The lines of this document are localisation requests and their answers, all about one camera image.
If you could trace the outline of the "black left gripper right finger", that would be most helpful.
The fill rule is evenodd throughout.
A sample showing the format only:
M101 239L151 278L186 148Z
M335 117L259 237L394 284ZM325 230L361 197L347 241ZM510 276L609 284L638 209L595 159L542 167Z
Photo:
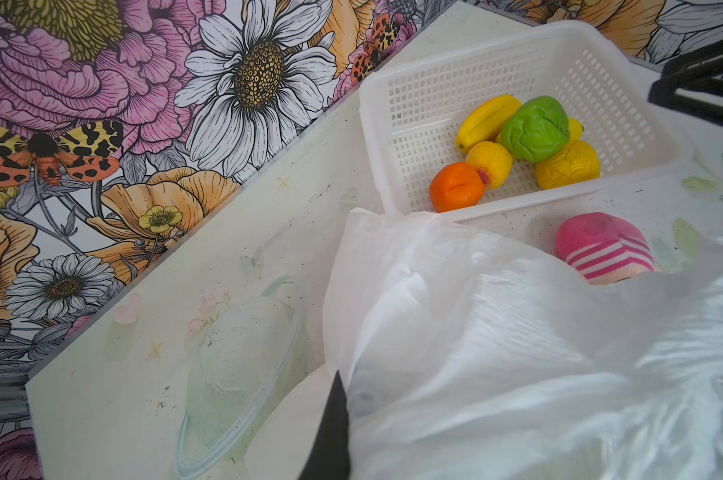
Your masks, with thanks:
M710 95L723 100L723 40L671 60L651 84L651 104L723 127L723 105L693 98Z

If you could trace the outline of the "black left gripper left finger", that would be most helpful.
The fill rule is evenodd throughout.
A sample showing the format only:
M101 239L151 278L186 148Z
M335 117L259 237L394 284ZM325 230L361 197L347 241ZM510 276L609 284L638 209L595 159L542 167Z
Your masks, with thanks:
M335 373L317 434L299 480L349 480L349 420L346 393Z

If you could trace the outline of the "yellow toy corn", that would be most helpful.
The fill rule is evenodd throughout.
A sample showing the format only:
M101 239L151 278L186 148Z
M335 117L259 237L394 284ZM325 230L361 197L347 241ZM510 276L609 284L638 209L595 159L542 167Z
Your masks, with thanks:
M571 134L571 140L581 140L581 138L583 138L583 132L585 132L583 124L575 118L569 118L569 134Z

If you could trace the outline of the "yellow toy lemon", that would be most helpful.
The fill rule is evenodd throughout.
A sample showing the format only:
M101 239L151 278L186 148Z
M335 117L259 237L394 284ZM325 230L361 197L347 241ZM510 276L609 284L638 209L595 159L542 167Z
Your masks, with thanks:
M535 164L535 174L539 187L549 190L599 179L601 162L587 142L573 140L557 154Z

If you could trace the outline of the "green toy leaf fruit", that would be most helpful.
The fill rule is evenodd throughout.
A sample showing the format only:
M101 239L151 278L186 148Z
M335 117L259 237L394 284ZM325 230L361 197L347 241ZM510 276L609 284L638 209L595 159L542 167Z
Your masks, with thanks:
M533 98L503 124L501 144L515 158L539 163L561 151L569 141L569 118L559 100Z

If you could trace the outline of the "white plastic bag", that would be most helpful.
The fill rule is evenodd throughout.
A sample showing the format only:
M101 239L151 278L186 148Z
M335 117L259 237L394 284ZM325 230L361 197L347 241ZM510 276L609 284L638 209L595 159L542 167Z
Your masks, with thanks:
M353 210L324 365L244 463L298 479L335 373L350 479L723 479L723 237L609 286L428 213Z

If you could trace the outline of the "yellow toy banana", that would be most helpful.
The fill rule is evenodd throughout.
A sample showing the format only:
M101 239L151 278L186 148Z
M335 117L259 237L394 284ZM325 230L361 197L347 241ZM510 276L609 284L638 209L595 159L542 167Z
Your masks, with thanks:
M497 137L503 130L503 124L513 117L521 106L523 104L510 95L501 95L485 102L461 124L455 138L455 147L461 153L467 154L475 144Z

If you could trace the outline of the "peach toy fruit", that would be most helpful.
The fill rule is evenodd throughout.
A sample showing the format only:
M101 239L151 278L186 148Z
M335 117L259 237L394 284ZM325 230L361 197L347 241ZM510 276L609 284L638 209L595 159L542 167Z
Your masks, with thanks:
M465 162L477 170L487 190L497 190L505 184L511 169L513 169L513 156L501 144L483 141L475 144Z

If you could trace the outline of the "orange toy orange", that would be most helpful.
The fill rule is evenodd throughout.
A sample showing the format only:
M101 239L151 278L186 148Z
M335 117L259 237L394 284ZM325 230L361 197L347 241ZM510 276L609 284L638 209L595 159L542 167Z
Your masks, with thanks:
M485 184L479 172L465 162L445 166L429 186L429 199L437 213L475 206L483 195Z

